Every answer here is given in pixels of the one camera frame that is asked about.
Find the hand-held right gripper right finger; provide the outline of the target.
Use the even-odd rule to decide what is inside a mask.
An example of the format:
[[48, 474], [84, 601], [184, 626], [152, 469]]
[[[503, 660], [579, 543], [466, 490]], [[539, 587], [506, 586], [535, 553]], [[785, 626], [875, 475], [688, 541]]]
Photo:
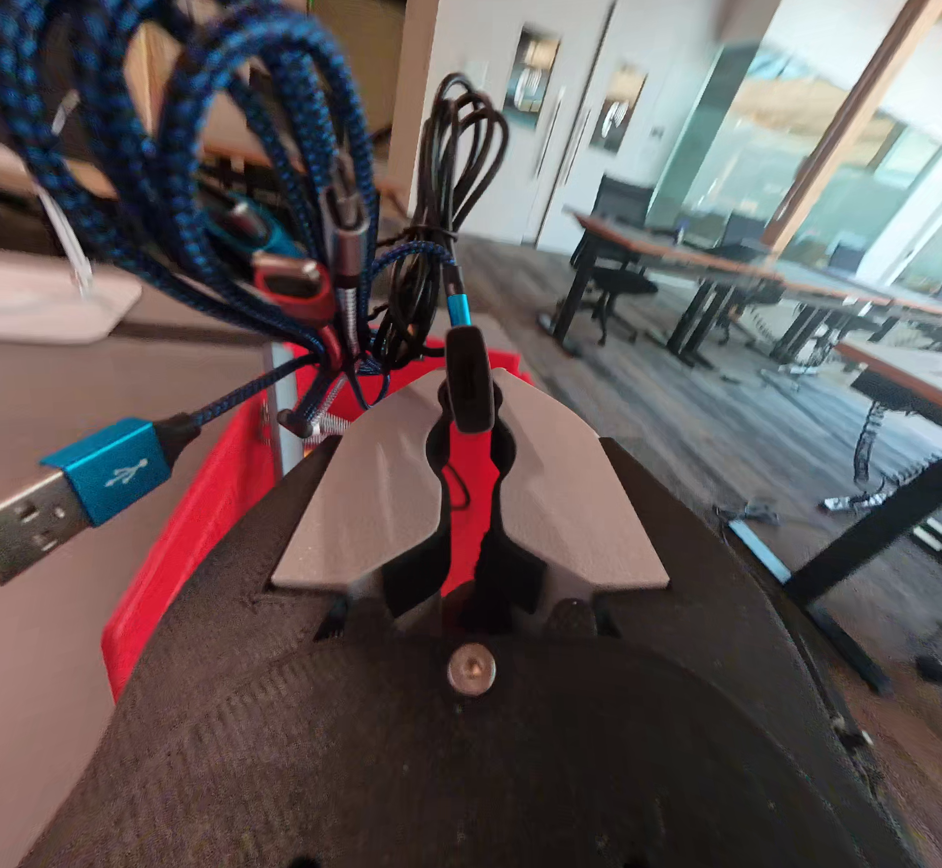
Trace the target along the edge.
[[666, 590], [668, 571], [602, 438], [564, 404], [498, 369], [491, 516], [474, 575], [485, 629], [541, 629], [559, 603]]

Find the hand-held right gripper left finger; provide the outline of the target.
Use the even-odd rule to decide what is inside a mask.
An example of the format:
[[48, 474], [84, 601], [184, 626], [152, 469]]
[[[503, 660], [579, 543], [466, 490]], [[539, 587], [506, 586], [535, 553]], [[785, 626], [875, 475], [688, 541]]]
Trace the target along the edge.
[[394, 618], [437, 608], [451, 563], [450, 511], [429, 438], [447, 437], [431, 371], [352, 422], [271, 575], [277, 590], [382, 600]]

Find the red plastic storage bin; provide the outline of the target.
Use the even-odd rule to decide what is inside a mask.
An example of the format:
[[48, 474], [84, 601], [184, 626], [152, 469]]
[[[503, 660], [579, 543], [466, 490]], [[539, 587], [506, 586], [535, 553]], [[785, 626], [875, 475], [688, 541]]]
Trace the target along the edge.
[[[101, 650], [114, 700], [118, 700], [161, 617], [219, 541], [278, 482], [265, 398], [235, 411], [182, 501], [105, 625]], [[440, 593], [447, 596], [474, 578], [490, 527], [498, 469], [490, 435], [467, 435], [450, 425], [443, 477], [451, 502], [450, 565]]]

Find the black office chair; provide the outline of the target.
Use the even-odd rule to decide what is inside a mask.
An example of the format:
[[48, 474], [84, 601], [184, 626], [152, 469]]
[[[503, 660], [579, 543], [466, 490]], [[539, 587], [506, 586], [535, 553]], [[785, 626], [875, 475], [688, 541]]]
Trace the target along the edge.
[[713, 253], [726, 260], [742, 263], [756, 262], [768, 255], [762, 242], [766, 222], [746, 215], [729, 215], [721, 242]]
[[[604, 175], [600, 181], [593, 207], [593, 216], [610, 222], [619, 229], [645, 229], [645, 221], [653, 189]], [[636, 254], [617, 245], [601, 245], [591, 275], [591, 284], [599, 293], [591, 312], [601, 331], [599, 346], [607, 340], [608, 324], [615, 320], [627, 333], [630, 344], [638, 338], [637, 329], [628, 320], [615, 314], [618, 299], [624, 296], [653, 296], [657, 286], [639, 266]]]

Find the wooden top office desk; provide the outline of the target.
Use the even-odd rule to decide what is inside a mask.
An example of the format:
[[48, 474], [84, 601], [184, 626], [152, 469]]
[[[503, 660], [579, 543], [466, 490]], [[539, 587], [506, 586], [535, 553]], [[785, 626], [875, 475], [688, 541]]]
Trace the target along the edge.
[[722, 259], [712, 254], [657, 239], [653, 232], [634, 228], [619, 229], [593, 215], [567, 208], [584, 230], [588, 243], [585, 259], [576, 268], [576, 278], [559, 312], [553, 335], [563, 343], [576, 312], [576, 300], [584, 293], [601, 245], [617, 245], [636, 254], [639, 266], [656, 273], [675, 273], [698, 281], [697, 290], [668, 338], [653, 340], [689, 367], [713, 369], [700, 354], [700, 347], [718, 320], [728, 315], [736, 296], [761, 305], [774, 305], [783, 298], [783, 286], [771, 268]]
[[[940, 353], [873, 343], [844, 341], [837, 352], [862, 364], [853, 388], [871, 400], [871, 408], [911, 411], [940, 426]], [[834, 587], [940, 510], [940, 459], [904, 476], [901, 485], [823, 548], [783, 585], [785, 596], [811, 621], [843, 662], [876, 695], [891, 693], [889, 677], [842, 627], [818, 606]]]
[[834, 332], [834, 343], [850, 332], [852, 321], [876, 322], [873, 343], [882, 342], [902, 323], [940, 326], [940, 299], [897, 285], [871, 285], [839, 271], [815, 270], [795, 262], [779, 261], [771, 268], [783, 286], [783, 299], [799, 304], [798, 316], [771, 346], [770, 359], [779, 366], [793, 365], [819, 327]]

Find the dark door window panel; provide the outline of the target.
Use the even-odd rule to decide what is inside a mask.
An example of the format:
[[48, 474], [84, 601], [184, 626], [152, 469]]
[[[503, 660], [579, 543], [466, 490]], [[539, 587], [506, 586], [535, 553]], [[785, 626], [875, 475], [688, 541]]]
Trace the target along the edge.
[[595, 121], [590, 146], [618, 154], [642, 90], [647, 73], [631, 63], [621, 63], [613, 72]]
[[506, 86], [502, 113], [511, 124], [535, 130], [559, 52], [554, 33], [524, 25]]

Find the wooden support post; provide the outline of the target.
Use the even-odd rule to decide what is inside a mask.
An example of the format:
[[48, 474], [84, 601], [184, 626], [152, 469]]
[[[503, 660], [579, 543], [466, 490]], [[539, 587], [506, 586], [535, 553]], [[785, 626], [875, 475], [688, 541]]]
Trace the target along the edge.
[[903, 5], [772, 215], [762, 241], [773, 258], [794, 238], [890, 86], [940, 18], [940, 10], [941, 0], [907, 0]]

